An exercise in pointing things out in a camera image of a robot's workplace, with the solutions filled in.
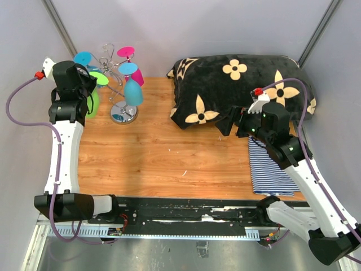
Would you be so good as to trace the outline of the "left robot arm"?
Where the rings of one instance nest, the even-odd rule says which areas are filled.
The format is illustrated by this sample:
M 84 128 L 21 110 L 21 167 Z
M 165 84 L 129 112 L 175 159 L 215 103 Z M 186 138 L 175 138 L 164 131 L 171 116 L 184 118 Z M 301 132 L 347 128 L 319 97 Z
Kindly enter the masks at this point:
M 100 217 L 112 224 L 121 216 L 115 195 L 81 194 L 78 184 L 78 154 L 86 115 L 95 112 L 97 77 L 71 60 L 44 60 L 42 72 L 56 84 L 51 92 L 49 122 L 52 153 L 43 195 L 34 198 L 35 208 L 55 222 L 91 220 Z

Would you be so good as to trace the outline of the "green wine glass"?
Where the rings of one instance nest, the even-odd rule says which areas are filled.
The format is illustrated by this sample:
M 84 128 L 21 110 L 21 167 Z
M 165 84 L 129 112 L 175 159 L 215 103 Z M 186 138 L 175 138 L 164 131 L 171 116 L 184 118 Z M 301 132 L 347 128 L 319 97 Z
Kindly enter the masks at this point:
M 87 118 L 94 118 L 100 106 L 99 88 L 105 87 L 109 84 L 109 79 L 100 72 L 90 72 L 90 75 L 96 78 L 96 87 L 87 98 L 88 113 Z

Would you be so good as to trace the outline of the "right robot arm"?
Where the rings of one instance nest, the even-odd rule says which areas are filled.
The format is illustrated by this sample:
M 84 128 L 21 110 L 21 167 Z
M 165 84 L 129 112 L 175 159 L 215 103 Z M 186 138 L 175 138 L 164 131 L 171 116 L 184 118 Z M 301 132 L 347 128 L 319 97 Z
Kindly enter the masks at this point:
M 280 104 L 268 102 L 261 110 L 233 106 L 216 122 L 223 136 L 236 125 L 236 135 L 252 136 L 265 145 L 269 157 L 298 186 L 315 218 L 289 207 L 276 196 L 257 205 L 256 220 L 263 226 L 272 222 L 302 238 L 312 254 L 324 265 L 346 257 L 360 248 L 360 223 L 342 206 L 322 177 L 312 153 L 301 137 L 289 131 L 289 112 Z

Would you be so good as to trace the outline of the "light blue wine glass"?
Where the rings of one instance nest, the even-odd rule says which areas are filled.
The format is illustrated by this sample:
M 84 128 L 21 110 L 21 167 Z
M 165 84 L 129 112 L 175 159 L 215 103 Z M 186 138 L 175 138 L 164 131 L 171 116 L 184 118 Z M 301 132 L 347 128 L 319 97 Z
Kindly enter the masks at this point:
M 124 96 L 126 103 L 130 106 L 139 106 L 144 101 L 141 87 L 131 78 L 124 86 Z

